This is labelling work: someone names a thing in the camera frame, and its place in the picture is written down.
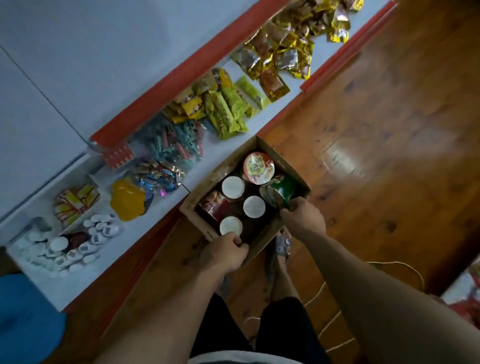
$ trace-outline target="left hand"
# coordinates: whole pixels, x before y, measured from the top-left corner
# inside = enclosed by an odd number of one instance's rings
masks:
[[[248,245],[242,244],[234,232],[222,235],[209,243],[200,255],[202,269],[218,268],[221,274],[236,271],[247,257]]]

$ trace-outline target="green snack packet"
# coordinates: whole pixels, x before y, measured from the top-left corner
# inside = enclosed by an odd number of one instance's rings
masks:
[[[220,134],[222,119],[218,113],[218,110],[215,109],[212,96],[209,93],[207,93],[205,96],[205,113],[215,127],[216,131],[218,131]]]
[[[222,118],[222,124],[228,127],[228,132],[236,132],[240,129],[239,125],[235,122],[235,118],[233,117],[225,99],[222,96],[221,92],[210,92],[210,96],[212,97],[213,103]]]
[[[223,88],[222,95],[230,107],[235,120],[238,120],[245,115],[245,112],[248,109],[248,104],[239,96],[235,85],[232,88]]]
[[[252,116],[256,115],[258,113],[258,107],[257,104],[255,104],[244,92],[239,89],[238,87],[235,87],[235,91],[237,91],[237,94],[239,97],[247,103],[248,108],[245,111],[245,115],[247,115],[249,118]]]
[[[265,109],[268,105],[271,104],[270,100],[267,99],[260,91],[258,91],[254,85],[250,83],[247,79],[247,76],[242,76],[236,83],[236,86],[245,92],[248,97],[250,97],[255,104],[258,105],[260,110]]]

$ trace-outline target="foot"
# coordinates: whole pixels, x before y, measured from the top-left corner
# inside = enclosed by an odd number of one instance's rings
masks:
[[[292,248],[292,236],[287,228],[282,228],[266,248],[265,274],[273,283],[276,272],[287,271],[287,260]]]

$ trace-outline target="hand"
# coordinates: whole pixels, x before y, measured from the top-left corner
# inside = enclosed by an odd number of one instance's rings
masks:
[[[288,205],[290,211],[284,208],[280,216],[293,236],[301,239],[306,231],[326,235],[325,219],[314,205],[303,197],[294,198]]]
[[[222,275],[240,268],[247,257],[248,245],[242,244],[234,232],[222,235],[209,243],[200,256],[202,269],[219,269]]]

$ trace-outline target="right hand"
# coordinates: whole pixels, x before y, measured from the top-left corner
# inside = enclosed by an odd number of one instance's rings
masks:
[[[325,219],[314,205],[303,197],[290,200],[288,205],[290,211],[284,208],[280,210],[280,216],[293,236],[301,239],[306,231],[326,235]]]

